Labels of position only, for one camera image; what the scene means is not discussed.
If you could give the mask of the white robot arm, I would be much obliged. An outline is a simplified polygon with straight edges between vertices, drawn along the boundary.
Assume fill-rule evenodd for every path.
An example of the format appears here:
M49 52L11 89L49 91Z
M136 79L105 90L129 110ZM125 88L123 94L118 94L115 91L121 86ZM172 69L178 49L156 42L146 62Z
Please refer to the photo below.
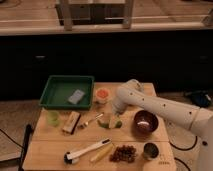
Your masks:
M123 114L129 105L157 114L190 131L202 140L196 171L213 171L213 111L156 96L142 91L142 84L131 79L116 88L112 111Z

